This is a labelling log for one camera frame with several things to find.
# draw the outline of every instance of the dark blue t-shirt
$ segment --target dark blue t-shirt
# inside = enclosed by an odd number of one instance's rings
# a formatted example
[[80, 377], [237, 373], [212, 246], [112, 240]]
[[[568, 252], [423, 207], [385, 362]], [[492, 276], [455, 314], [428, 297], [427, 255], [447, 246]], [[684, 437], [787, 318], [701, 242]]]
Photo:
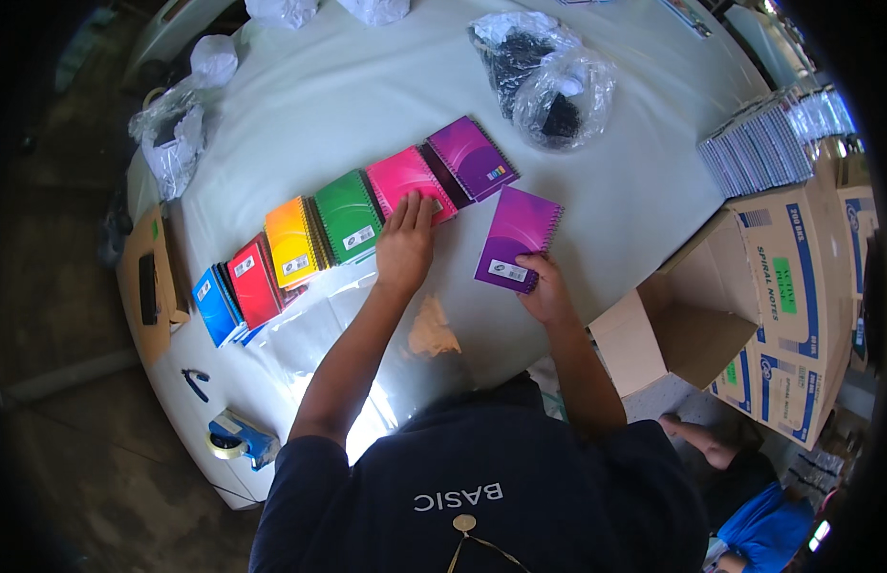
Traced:
[[[589, 444], [541, 412], [475, 405], [380, 438], [351, 469], [327, 438], [290, 441], [249, 568], [446, 571], [460, 513], [534, 573], [694, 573], [707, 549], [697, 491], [656, 422]], [[467, 542], [455, 570], [520, 569]]]

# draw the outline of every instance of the hand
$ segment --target hand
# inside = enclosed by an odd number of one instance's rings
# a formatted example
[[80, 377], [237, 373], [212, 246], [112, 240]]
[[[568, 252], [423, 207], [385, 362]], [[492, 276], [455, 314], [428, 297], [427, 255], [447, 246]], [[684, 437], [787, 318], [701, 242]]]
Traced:
[[519, 255], [517, 264], [539, 274], [535, 290], [529, 294], [517, 293], [519, 302], [533, 318], [545, 327], [577, 326], [580, 319], [574, 312], [571, 296], [564, 286], [561, 269], [551, 255]]
[[402, 197], [376, 241], [376, 286], [411, 300], [427, 277], [434, 258], [430, 233], [433, 203], [417, 191]]

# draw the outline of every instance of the plastic bag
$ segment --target plastic bag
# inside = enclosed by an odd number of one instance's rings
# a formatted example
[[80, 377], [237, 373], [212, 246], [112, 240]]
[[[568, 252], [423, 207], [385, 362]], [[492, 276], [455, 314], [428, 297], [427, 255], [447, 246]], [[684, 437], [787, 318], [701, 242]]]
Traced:
[[615, 64], [583, 47], [543, 63], [517, 91], [513, 125], [536, 149], [580, 147], [606, 127], [615, 69]]
[[192, 106], [173, 127], [173, 139], [159, 145], [155, 130], [148, 129], [141, 134], [140, 151], [164, 201], [181, 196], [195, 175], [198, 158], [205, 150], [203, 116], [201, 106]]
[[192, 78], [197, 87], [223, 87], [236, 74], [240, 61], [229, 36], [204, 36], [195, 44], [189, 58]]
[[488, 72], [501, 115], [511, 121], [519, 86], [542, 60], [583, 45], [574, 30], [541, 12], [488, 14], [470, 22], [467, 31]]
[[367, 26], [385, 26], [401, 20], [411, 9], [411, 0], [338, 0], [338, 3]]
[[205, 147], [202, 99], [210, 92], [188, 76], [128, 121], [164, 201], [180, 196], [195, 174]]
[[265, 28], [298, 29], [316, 15], [319, 0], [246, 0], [246, 12]]

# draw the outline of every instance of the green spiral notebook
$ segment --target green spiral notebook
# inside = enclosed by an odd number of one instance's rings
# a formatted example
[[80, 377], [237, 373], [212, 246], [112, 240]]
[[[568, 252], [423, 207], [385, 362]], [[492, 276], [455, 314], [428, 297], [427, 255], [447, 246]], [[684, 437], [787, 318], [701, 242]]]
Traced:
[[360, 170], [338, 177], [314, 198], [337, 264], [373, 255], [383, 223]]

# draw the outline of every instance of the purple spiral notebook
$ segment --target purple spiral notebook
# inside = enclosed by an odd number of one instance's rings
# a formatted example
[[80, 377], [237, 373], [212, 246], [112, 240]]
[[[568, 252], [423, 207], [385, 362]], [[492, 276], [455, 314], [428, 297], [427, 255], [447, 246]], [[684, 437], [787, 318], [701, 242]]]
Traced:
[[538, 275], [518, 267], [517, 255], [547, 252], [564, 207], [504, 185], [484, 241], [475, 279], [517, 292], [532, 292]]
[[473, 201], [482, 201], [517, 180], [517, 172], [469, 116], [433, 134], [427, 143]]

